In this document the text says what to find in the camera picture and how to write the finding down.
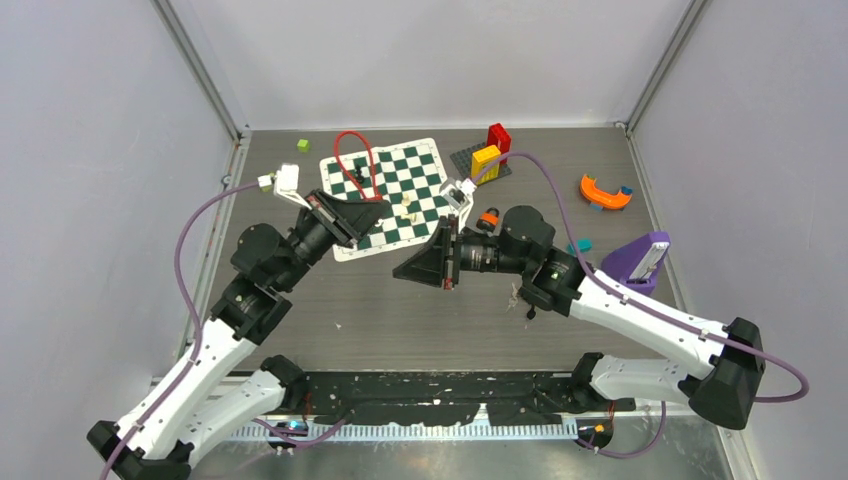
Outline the yellow black key fob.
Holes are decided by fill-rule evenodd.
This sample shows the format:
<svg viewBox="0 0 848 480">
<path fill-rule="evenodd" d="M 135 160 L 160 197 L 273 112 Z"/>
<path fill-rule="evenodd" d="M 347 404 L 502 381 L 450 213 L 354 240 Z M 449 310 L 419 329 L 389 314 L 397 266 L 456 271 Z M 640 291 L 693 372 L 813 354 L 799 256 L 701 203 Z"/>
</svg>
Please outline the yellow black key fob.
<svg viewBox="0 0 848 480">
<path fill-rule="evenodd" d="M 525 313 L 525 319 L 527 321 L 532 321 L 535 319 L 537 312 L 536 307 L 529 303 L 520 293 L 520 287 L 515 283 L 511 284 L 511 294 L 507 303 L 506 312 L 516 311 L 519 305 L 523 305 L 527 307 L 527 312 Z"/>
</svg>

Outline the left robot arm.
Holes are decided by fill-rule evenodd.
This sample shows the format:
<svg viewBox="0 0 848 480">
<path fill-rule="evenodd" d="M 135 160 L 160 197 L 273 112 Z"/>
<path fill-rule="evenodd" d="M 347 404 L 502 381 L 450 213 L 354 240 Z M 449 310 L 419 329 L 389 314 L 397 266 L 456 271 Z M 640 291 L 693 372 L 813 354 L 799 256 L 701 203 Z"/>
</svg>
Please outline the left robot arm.
<svg viewBox="0 0 848 480">
<path fill-rule="evenodd" d="M 305 405 L 306 375 L 282 355 L 267 358 L 220 398 L 209 398 L 290 311 L 285 294 L 329 250 L 363 239 L 390 209 L 385 200 L 342 200 L 322 190 L 304 202 L 286 235 L 265 223 L 244 230 L 231 257 L 238 274 L 198 323 L 190 350 L 133 410 L 88 432 L 105 461 L 103 478 L 186 479 L 249 421 Z"/>
</svg>

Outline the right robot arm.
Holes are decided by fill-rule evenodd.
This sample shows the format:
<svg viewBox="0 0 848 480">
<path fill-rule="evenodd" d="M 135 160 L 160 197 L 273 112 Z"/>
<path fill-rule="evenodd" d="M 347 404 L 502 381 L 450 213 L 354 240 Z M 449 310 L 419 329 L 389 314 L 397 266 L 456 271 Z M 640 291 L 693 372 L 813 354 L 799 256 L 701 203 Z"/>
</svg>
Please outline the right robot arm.
<svg viewBox="0 0 848 480">
<path fill-rule="evenodd" d="M 452 290 L 463 271 L 518 274 L 518 296 L 536 311 L 556 312 L 614 330 L 661 354 L 628 360 L 584 354 L 571 397 L 584 410 L 607 400 L 643 398 L 685 404 L 718 426 L 747 426 L 765 373 L 754 355 L 759 327 L 738 317 L 729 324 L 691 316 L 584 268 L 553 244 L 555 229 L 535 208 L 520 205 L 502 217 L 497 234 L 461 227 L 441 217 L 423 246 L 396 266 L 398 280 Z"/>
</svg>

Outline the green white chess mat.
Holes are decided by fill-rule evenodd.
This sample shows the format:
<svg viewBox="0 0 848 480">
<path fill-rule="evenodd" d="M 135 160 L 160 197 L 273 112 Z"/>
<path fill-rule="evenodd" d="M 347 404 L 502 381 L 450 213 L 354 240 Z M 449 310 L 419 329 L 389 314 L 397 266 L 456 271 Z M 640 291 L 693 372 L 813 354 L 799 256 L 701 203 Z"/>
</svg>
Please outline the green white chess mat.
<svg viewBox="0 0 848 480">
<path fill-rule="evenodd" d="M 356 247 L 335 246 L 333 256 L 338 262 L 425 243 L 434 233 L 439 218 L 453 212 L 439 195 L 448 177 L 433 139 L 376 147 L 373 154 L 378 191 L 391 204 L 391 211 Z M 404 193 L 411 197 L 408 206 L 401 204 Z M 414 224 L 402 220 L 400 215 L 406 212 L 419 212 L 419 220 Z"/>
</svg>

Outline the dark grey building baseplate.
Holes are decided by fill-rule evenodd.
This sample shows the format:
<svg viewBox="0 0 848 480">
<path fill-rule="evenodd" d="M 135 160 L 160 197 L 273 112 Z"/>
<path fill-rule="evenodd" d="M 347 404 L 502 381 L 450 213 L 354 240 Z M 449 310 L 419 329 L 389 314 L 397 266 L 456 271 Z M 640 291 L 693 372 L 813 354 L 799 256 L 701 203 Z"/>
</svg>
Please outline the dark grey building baseplate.
<svg viewBox="0 0 848 480">
<path fill-rule="evenodd" d="M 495 145 L 486 145 L 478 143 L 462 150 L 459 150 L 450 155 L 450 160 L 453 162 L 461 178 L 473 178 L 472 160 L 478 151 L 483 151 L 485 154 L 491 153 L 492 158 L 496 158 L 501 151 Z M 482 179 L 477 183 L 481 186 L 486 183 L 500 180 L 512 174 L 511 167 L 503 161 L 498 167 L 493 167 Z"/>
</svg>

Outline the yellow building block tower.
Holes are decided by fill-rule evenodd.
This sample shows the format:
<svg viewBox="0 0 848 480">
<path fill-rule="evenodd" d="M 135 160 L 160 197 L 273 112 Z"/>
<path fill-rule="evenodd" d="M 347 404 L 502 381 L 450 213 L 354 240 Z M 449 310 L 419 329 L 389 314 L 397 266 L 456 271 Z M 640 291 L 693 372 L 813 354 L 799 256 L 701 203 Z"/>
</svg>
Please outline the yellow building block tower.
<svg viewBox="0 0 848 480">
<path fill-rule="evenodd" d="M 501 151 L 497 145 L 488 145 L 472 153 L 471 178 L 476 185 L 482 185 L 498 178 L 500 163 L 497 158 Z"/>
</svg>

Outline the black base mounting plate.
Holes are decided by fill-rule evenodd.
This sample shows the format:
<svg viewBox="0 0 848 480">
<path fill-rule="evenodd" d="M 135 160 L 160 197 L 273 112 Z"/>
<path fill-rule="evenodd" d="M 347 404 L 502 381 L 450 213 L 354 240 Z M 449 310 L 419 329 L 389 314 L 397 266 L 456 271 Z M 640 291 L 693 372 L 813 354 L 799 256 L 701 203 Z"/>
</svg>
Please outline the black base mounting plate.
<svg viewBox="0 0 848 480">
<path fill-rule="evenodd" d="M 280 414 L 322 424 L 468 425 L 485 412 L 494 426 L 553 425 L 562 414 L 629 412 L 569 373 L 550 371 L 308 372 L 286 391 Z"/>
</svg>

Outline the red building block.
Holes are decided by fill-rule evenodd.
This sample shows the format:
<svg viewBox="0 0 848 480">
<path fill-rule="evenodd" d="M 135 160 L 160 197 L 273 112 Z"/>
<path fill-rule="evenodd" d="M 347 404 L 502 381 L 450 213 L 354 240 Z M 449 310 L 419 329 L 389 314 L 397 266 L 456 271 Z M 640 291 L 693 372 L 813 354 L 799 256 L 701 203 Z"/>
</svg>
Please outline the red building block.
<svg viewBox="0 0 848 480">
<path fill-rule="evenodd" d="M 487 145 L 494 145 L 501 153 L 507 153 L 511 150 L 512 136 L 501 123 L 492 124 L 488 128 Z"/>
</svg>

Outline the teal cube block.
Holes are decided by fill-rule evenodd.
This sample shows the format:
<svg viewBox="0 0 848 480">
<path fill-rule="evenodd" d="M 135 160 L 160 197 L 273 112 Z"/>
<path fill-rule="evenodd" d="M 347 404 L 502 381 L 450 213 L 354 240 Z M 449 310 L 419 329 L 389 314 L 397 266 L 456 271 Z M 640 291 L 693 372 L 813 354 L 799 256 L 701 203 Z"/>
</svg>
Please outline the teal cube block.
<svg viewBox="0 0 848 480">
<path fill-rule="evenodd" d="M 576 247 L 574 247 L 571 243 L 566 246 L 566 251 L 570 255 L 575 255 L 577 251 L 581 253 L 585 253 L 590 251 L 593 248 L 593 243 L 588 238 L 579 238 L 576 241 Z"/>
</svg>

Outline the orange curved toy track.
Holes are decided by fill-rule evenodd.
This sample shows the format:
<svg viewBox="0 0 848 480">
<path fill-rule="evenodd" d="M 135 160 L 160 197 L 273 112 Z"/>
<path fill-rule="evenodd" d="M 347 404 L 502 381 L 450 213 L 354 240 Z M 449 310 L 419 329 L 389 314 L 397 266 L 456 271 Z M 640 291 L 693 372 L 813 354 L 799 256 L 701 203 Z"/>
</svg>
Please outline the orange curved toy track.
<svg viewBox="0 0 848 480">
<path fill-rule="evenodd" d="M 621 186 L 616 192 L 599 188 L 596 178 L 588 174 L 581 178 L 579 191 L 590 206 L 598 210 L 623 210 L 633 197 L 633 190 L 626 186 Z"/>
</svg>

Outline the purple white device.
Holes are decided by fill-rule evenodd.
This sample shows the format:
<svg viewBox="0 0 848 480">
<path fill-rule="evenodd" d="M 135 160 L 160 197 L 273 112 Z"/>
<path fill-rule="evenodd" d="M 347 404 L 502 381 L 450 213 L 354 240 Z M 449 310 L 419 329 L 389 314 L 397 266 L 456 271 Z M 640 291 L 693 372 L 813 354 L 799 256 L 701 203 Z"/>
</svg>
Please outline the purple white device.
<svg viewBox="0 0 848 480">
<path fill-rule="evenodd" d="M 616 282 L 650 296 L 670 246 L 667 232 L 650 232 L 612 251 L 602 260 L 600 269 Z"/>
</svg>

